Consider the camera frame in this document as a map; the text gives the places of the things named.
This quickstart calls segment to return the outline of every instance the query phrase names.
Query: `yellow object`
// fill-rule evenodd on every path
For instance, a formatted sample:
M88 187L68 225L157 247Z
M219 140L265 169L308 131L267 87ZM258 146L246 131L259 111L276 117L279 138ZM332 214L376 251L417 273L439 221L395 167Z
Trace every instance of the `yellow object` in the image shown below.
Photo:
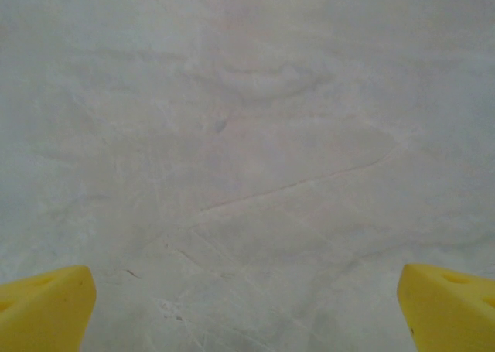
M410 264L398 300L419 352L495 351L495 281Z
M0 351L78 351L95 301L84 266L0 285Z

